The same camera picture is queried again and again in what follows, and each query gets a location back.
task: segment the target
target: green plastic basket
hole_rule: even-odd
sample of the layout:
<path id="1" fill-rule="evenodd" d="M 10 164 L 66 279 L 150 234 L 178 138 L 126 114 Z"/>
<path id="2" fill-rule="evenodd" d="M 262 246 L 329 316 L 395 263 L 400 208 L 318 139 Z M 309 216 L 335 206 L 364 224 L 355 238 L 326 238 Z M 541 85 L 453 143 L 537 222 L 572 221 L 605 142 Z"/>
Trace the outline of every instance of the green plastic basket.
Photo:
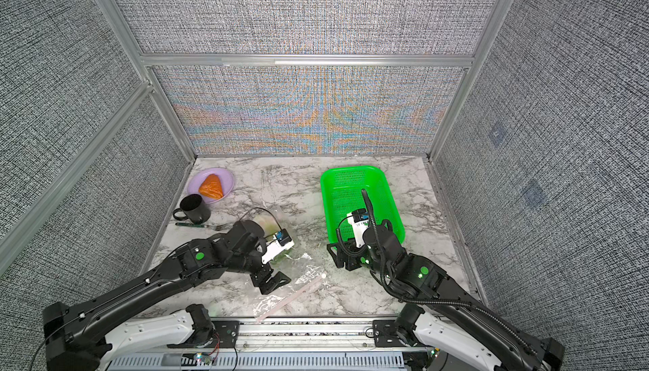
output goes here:
<path id="1" fill-rule="evenodd" d="M 374 207 L 377 223 L 384 219 L 392 222 L 394 234 L 400 242 L 404 241 L 406 232 L 396 210 L 390 186 L 385 174 L 376 166 L 349 166 L 333 168 L 322 174 L 320 178 L 324 216 L 327 218 L 327 234 L 329 242 L 337 242 L 336 226 L 351 211 L 365 207 L 361 189 L 366 189 L 367 195 Z M 354 237 L 352 226 L 345 221 L 340 226 L 343 240 Z"/>

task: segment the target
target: textured wall panel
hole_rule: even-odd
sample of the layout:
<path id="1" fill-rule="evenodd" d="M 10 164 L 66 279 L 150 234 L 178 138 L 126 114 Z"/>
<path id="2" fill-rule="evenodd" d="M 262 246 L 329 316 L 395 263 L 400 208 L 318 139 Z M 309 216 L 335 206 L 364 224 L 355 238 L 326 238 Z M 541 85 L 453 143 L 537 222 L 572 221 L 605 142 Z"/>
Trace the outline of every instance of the textured wall panel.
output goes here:
<path id="1" fill-rule="evenodd" d="M 649 0 L 515 0 L 439 168 L 492 306 L 649 369 Z"/>
<path id="2" fill-rule="evenodd" d="M 495 0 L 116 0 L 144 52 L 467 54 Z"/>
<path id="3" fill-rule="evenodd" d="M 93 0 L 2 0 L 0 238 L 139 83 Z"/>
<path id="4" fill-rule="evenodd" d="M 138 275 L 186 165 L 145 99 L 0 278 L 2 370 L 27 368 L 46 306 L 88 300 Z M 43 352 L 35 370 L 45 369 Z"/>
<path id="5" fill-rule="evenodd" d="M 161 67 L 199 154 L 425 153 L 460 68 Z"/>

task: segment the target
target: green-handled fork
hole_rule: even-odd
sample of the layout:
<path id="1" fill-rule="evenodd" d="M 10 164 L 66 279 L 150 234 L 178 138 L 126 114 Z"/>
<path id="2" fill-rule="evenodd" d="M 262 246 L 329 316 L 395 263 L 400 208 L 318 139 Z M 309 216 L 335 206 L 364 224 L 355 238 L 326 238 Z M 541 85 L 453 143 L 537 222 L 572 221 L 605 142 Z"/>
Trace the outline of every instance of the green-handled fork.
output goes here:
<path id="1" fill-rule="evenodd" d="M 204 229 L 212 229 L 216 231 L 221 231 L 228 227 L 226 224 L 194 224 L 194 223 L 181 223 L 181 222 L 176 222 L 176 226 L 185 226 L 187 228 L 204 228 Z"/>

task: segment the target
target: aluminum frame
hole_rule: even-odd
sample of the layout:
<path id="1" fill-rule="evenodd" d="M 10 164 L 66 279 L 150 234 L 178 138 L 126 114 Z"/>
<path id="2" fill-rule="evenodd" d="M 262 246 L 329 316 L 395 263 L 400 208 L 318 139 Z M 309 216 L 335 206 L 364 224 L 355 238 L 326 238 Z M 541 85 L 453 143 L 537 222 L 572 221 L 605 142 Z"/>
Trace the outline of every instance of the aluminum frame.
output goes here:
<path id="1" fill-rule="evenodd" d="M 167 125 L 169 132 L 173 136 L 174 140 L 178 144 L 178 147 L 183 152 L 183 155 L 188 162 L 193 162 L 195 160 L 196 153 L 191 146 L 191 140 L 187 136 L 187 132 L 183 125 L 181 124 L 178 116 L 173 110 L 171 103 L 167 99 L 167 96 L 162 91 L 158 79 L 149 69 L 145 67 L 142 63 L 142 58 L 140 57 L 141 50 L 140 45 L 133 32 L 130 30 L 130 27 L 126 23 L 126 19 L 119 10 L 118 4 L 115 0 L 95 0 L 99 6 L 104 17 L 108 21 L 111 29 L 117 36 L 119 43 L 122 45 L 126 56 L 133 65 L 134 70 L 140 76 L 142 81 L 149 81 L 154 87 L 154 96 L 153 102 L 160 112 L 162 119 Z"/>
<path id="2" fill-rule="evenodd" d="M 248 351 L 232 349 L 219 350 L 218 357 L 211 365 L 192 365 L 183 352 L 140 352 L 118 357 L 111 363 L 108 371 L 232 371 L 232 370 L 346 370 L 346 371 L 403 371 L 405 361 L 403 352 L 390 348 L 373 348 L 372 350 L 355 350 L 348 347 L 345 351 L 297 350 L 285 351 Z"/>
<path id="3" fill-rule="evenodd" d="M 444 117 L 442 118 L 441 123 L 435 133 L 435 138 L 433 144 L 430 148 L 429 160 L 433 162 L 439 156 L 439 153 L 442 151 L 444 142 L 449 137 L 450 132 L 455 124 L 455 121 L 458 119 L 459 113 L 464 106 L 464 102 L 471 93 L 471 88 L 475 83 L 478 75 L 480 74 L 480 69 L 491 50 L 491 46 L 496 40 L 502 24 L 505 21 L 505 16 L 509 12 L 509 8 L 514 0 L 497 0 L 494 4 L 494 7 L 491 11 L 489 19 L 485 24 L 484 30 L 478 41 L 478 45 L 475 50 L 475 62 L 468 69 L 466 75 L 462 78 L 459 83 L 458 91 L 455 93 L 455 97 L 450 102 L 449 107 L 447 108 Z"/>
<path id="4" fill-rule="evenodd" d="M 164 233 L 167 230 L 167 226 L 169 225 L 168 218 L 171 218 L 171 215 L 173 214 L 173 210 L 175 209 L 176 204 L 178 204 L 178 200 L 181 198 L 181 195 L 183 195 L 183 191 L 185 190 L 185 185 L 187 184 L 187 180 L 190 177 L 191 169 L 193 167 L 194 167 L 194 163 L 190 163 L 189 165 L 187 165 L 187 167 L 185 167 L 183 179 L 181 180 L 181 183 L 178 184 L 178 189 L 176 189 L 176 193 L 173 195 L 173 199 L 169 204 L 169 207 L 167 208 L 167 213 L 165 213 L 165 220 L 162 222 L 162 224 L 160 224 L 160 228 L 158 229 L 156 238 L 153 240 L 149 252 L 147 253 L 147 258 L 144 259 L 144 263 L 142 264 L 142 268 L 140 269 L 140 275 L 148 271 L 151 262 L 153 262 L 153 257 L 155 257 L 156 252 L 158 251 L 158 247 L 160 246 L 160 241 L 162 240 L 162 236 L 164 236 Z"/>
<path id="5" fill-rule="evenodd" d="M 278 67 L 349 66 L 349 67 L 464 67 L 473 65 L 472 55 L 355 55 L 355 54 L 215 54 L 215 53 L 145 53 L 140 58 L 153 66 L 225 66 Z"/>
<path id="6" fill-rule="evenodd" d="M 429 161 L 424 161 L 426 166 L 426 172 L 428 173 L 428 179 L 430 180 L 431 185 L 433 185 L 433 190 L 435 191 L 435 196 L 437 197 L 437 202 L 442 208 L 442 213 L 444 214 L 444 220 L 449 229 L 449 235 L 455 251 L 458 254 L 458 258 L 464 272 L 466 273 L 466 282 L 468 283 L 469 293 L 475 298 L 482 301 L 486 306 L 489 306 L 487 301 L 487 295 L 485 294 L 485 289 L 482 286 L 482 281 L 480 280 L 480 275 L 476 269 L 476 263 L 471 257 L 471 252 L 468 250 L 466 245 L 466 240 L 464 239 L 464 233 L 459 227 L 458 219 L 453 212 L 453 206 L 450 204 L 449 196 L 444 188 L 439 173 L 435 168 L 435 165 Z"/>
<path id="7" fill-rule="evenodd" d="M 446 317 L 434 315 L 442 322 Z M 261 322 L 249 317 L 212 318 L 213 321 L 240 322 L 237 350 L 239 352 L 304 352 L 304 351 L 426 351 L 426 346 L 377 348 L 365 332 L 373 320 L 394 320 L 395 316 L 361 315 L 333 317 L 268 317 Z M 204 348 L 172 349 L 165 346 L 147 349 L 146 353 L 191 353 Z"/>
<path id="8" fill-rule="evenodd" d="M 27 247 L 58 205 L 95 162 L 104 147 L 126 123 L 140 102 L 152 91 L 148 82 L 142 82 L 109 117 L 101 129 L 70 161 L 46 191 L 25 212 L 20 220 L 0 239 L 0 275 Z"/>
<path id="9" fill-rule="evenodd" d="M 199 154 L 196 158 L 257 157 L 426 157 L 426 154 Z"/>

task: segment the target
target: lilac plate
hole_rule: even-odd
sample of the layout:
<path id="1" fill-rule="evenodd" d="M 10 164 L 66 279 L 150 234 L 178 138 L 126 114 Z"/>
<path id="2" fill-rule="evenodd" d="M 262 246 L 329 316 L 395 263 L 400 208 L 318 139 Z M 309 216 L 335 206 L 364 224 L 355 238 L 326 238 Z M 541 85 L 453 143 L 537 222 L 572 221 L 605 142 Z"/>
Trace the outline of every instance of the lilac plate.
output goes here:
<path id="1" fill-rule="evenodd" d="M 234 176 L 232 172 L 226 170 L 225 168 L 209 168 L 203 171 L 200 171 L 193 178 L 190 179 L 190 182 L 187 184 L 187 193 L 188 194 L 198 194 L 199 188 L 202 185 L 203 181 L 207 178 L 208 175 L 213 173 L 219 180 L 221 180 L 221 188 L 223 189 L 223 198 L 228 196 L 228 194 L 234 189 Z M 214 199 L 201 195 L 206 204 L 213 204 L 218 202 L 221 199 Z"/>

